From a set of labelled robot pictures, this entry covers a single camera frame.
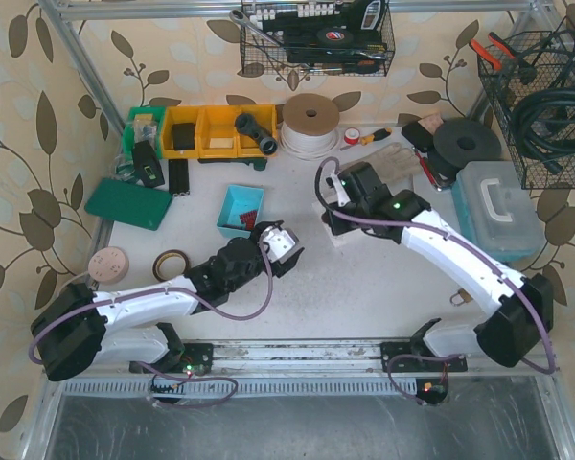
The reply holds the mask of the white peg base plate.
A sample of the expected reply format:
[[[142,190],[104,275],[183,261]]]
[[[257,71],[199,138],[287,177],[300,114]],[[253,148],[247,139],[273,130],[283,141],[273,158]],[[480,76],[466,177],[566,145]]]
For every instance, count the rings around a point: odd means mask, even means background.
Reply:
[[[326,211],[323,206],[318,202],[314,202],[311,207],[314,213],[320,217],[321,226],[330,239],[334,248],[340,248],[348,244],[359,242],[366,237],[366,235],[360,230],[352,230],[339,236],[334,235],[330,225],[324,220]]]

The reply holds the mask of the blue plastic tray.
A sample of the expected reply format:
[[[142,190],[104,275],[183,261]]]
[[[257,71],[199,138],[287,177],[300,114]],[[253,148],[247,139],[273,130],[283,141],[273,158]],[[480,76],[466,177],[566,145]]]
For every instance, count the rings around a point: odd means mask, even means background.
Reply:
[[[219,211],[216,227],[224,238],[237,237],[247,238],[252,230],[246,230],[241,224],[239,215],[248,211],[256,210],[258,217],[261,215],[265,191],[243,185],[229,185]]]

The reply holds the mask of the brown tape roll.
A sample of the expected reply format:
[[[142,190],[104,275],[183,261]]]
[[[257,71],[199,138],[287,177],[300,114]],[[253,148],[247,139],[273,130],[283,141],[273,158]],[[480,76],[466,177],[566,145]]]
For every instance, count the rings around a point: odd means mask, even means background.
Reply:
[[[190,266],[190,259],[184,252],[171,249],[157,256],[152,265],[152,274],[159,282],[169,281],[186,273]]]

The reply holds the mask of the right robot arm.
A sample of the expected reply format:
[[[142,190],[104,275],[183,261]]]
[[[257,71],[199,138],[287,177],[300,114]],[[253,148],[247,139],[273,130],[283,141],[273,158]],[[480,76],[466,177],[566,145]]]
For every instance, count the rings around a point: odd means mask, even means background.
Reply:
[[[483,353],[513,368],[522,362],[552,374],[556,357],[549,333],[553,327],[553,287],[544,276],[525,274],[495,260],[456,232],[429,202],[410,190],[392,194],[367,162],[341,169],[338,159],[328,175],[318,172],[313,186],[331,183],[337,201],[315,196],[330,221],[350,230],[368,231],[423,256],[463,288],[481,309],[482,320],[436,318],[420,332],[421,360],[443,362]]]

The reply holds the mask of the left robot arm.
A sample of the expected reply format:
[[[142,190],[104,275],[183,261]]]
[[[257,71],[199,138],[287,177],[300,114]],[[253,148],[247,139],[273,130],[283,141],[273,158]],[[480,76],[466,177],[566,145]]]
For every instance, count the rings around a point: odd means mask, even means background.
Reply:
[[[167,371],[182,355],[169,319],[204,311],[233,321],[260,316],[267,301],[246,315],[221,305],[262,274],[269,282],[283,277],[303,251],[281,221],[265,221],[249,237],[231,239],[206,262],[168,281],[114,292],[70,283],[33,322],[29,359],[50,381],[69,380],[100,363],[142,361]]]

